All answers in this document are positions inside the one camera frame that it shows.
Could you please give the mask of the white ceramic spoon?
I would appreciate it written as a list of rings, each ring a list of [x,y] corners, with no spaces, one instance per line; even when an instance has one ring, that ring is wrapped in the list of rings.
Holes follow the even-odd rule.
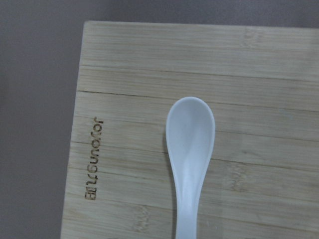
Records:
[[[167,115],[165,134],[176,192],[175,237],[194,239],[200,194],[214,148],[212,110],[196,97],[178,100]]]

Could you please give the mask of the bamboo cutting board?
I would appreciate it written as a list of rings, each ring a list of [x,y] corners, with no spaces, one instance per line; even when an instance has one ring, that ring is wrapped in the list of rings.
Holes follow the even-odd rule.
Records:
[[[84,24],[61,238],[319,236],[319,31]]]

